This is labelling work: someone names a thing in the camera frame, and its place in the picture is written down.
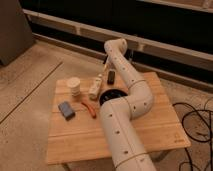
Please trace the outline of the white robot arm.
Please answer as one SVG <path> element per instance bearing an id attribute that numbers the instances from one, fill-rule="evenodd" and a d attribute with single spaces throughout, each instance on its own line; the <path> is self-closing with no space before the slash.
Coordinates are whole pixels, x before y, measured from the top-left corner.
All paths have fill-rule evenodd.
<path id="1" fill-rule="evenodd" d="M 152 91 L 143 76 L 124 57 L 125 39 L 104 44 L 108 61 L 123 79 L 129 94 L 101 105 L 100 120 L 116 171 L 156 171 L 131 119 L 148 113 L 154 103 Z"/>

